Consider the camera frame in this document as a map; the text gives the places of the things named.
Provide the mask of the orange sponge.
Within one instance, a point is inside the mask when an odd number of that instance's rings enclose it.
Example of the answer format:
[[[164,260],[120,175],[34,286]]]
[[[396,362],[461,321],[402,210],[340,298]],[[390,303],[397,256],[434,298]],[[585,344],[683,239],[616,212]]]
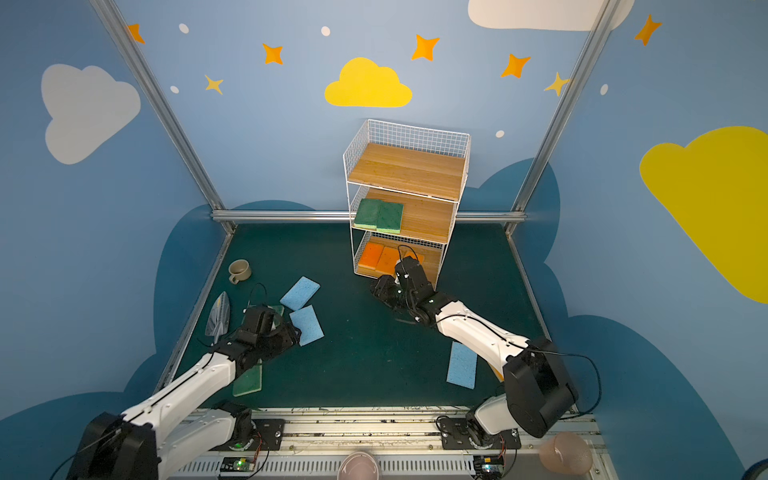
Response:
[[[417,252],[414,252],[411,249],[407,249],[405,252],[405,255],[410,258],[416,259],[419,263],[423,264],[425,257],[421,254],[418,254]]]
[[[375,242],[368,242],[363,249],[357,266],[359,268],[375,270],[383,254],[385,246]]]
[[[399,262],[400,257],[398,250],[392,247],[385,247],[382,250],[381,256],[376,264],[375,270],[380,275],[395,275],[395,266]]]
[[[500,383],[503,383],[504,382],[503,374],[500,371],[498,371],[496,368],[494,368],[494,367],[491,367],[491,370],[494,373],[494,375],[496,376],[496,378],[498,379],[498,381]]]

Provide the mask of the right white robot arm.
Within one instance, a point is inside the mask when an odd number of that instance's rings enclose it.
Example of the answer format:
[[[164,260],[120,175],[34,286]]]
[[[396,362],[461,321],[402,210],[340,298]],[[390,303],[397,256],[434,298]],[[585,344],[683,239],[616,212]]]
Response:
[[[513,334],[435,290],[418,260],[397,261],[395,274],[375,280],[371,293],[389,308],[467,347],[502,375],[504,392],[466,415],[475,445],[488,445],[515,428],[541,438],[579,399],[564,355],[553,342]]]

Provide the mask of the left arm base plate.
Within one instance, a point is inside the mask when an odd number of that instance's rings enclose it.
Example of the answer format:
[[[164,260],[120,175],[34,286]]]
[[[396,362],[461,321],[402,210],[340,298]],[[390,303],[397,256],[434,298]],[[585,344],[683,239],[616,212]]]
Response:
[[[227,448],[232,451],[255,451],[258,448],[277,451],[281,448],[285,425],[284,419],[237,420]]]

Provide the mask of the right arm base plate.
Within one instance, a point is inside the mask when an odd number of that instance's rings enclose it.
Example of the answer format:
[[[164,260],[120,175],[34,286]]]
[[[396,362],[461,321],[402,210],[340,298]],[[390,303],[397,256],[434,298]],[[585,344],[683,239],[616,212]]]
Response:
[[[477,422],[440,415],[435,419],[444,450],[514,450],[522,446],[516,429],[486,433]]]

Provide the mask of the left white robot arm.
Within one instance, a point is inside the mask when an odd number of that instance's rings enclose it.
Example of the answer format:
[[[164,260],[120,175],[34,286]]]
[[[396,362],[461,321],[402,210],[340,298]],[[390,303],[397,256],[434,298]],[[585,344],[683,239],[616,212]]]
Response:
[[[119,415],[104,412],[85,428],[68,461],[70,479],[166,479],[214,447],[245,446],[255,436],[250,408],[223,401],[186,418],[253,368],[299,344],[300,328],[267,305],[248,307],[242,324],[195,365]]]

